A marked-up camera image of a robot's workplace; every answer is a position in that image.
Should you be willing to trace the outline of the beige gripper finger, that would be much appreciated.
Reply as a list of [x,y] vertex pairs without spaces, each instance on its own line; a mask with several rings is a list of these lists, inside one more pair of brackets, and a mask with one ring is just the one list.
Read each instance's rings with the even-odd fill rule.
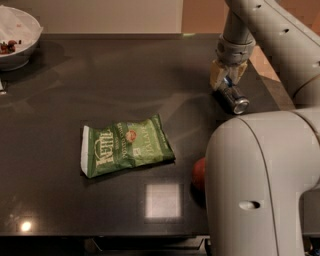
[[240,65],[231,68],[231,80],[234,85],[237,85],[239,83],[244,72],[247,69],[247,66],[247,62],[243,62]]
[[210,85],[214,91],[217,91],[228,74],[226,67],[218,60],[214,60],[210,67]]

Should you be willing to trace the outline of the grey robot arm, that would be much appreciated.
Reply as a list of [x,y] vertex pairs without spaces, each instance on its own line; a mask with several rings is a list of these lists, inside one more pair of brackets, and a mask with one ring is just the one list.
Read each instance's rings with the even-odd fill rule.
[[222,81],[259,45],[295,107],[230,119],[212,134],[205,196],[213,256],[305,256],[300,198],[320,176],[319,37],[279,0],[225,0]]

